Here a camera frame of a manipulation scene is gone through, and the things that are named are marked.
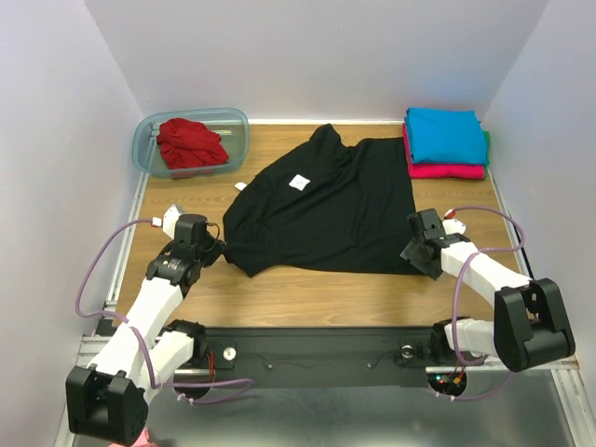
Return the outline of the black t shirt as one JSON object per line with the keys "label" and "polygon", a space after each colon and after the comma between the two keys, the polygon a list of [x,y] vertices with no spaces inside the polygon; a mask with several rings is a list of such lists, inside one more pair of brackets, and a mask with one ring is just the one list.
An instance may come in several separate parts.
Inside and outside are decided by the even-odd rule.
{"label": "black t shirt", "polygon": [[238,193],[223,216],[224,257],[250,277],[278,265],[415,275],[400,256],[414,211],[404,140],[346,146],[327,124]]}

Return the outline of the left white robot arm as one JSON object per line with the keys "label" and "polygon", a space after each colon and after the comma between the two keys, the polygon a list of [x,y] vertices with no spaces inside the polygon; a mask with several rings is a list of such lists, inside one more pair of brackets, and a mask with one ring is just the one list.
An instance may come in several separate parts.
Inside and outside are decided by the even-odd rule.
{"label": "left white robot arm", "polygon": [[131,446],[145,428],[149,405],[175,370],[196,367],[207,356],[204,329],[197,323],[164,325],[200,278],[222,254],[224,242],[200,214],[171,206],[150,225],[169,243],[151,261],[141,288],[111,339],[85,367],[75,366],[66,383],[72,433]]}

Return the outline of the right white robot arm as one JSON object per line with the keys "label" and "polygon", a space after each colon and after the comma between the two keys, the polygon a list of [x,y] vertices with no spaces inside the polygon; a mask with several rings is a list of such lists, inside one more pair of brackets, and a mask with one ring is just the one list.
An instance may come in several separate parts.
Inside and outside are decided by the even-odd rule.
{"label": "right white robot arm", "polygon": [[434,324],[429,355],[439,363],[457,358],[468,366],[494,357],[514,373],[572,357],[576,341],[559,286],[491,258],[491,250],[465,236],[456,213],[428,209],[410,215],[413,237],[400,256],[429,278],[447,274],[457,288],[469,286],[492,305],[494,315],[486,321],[453,314]]}

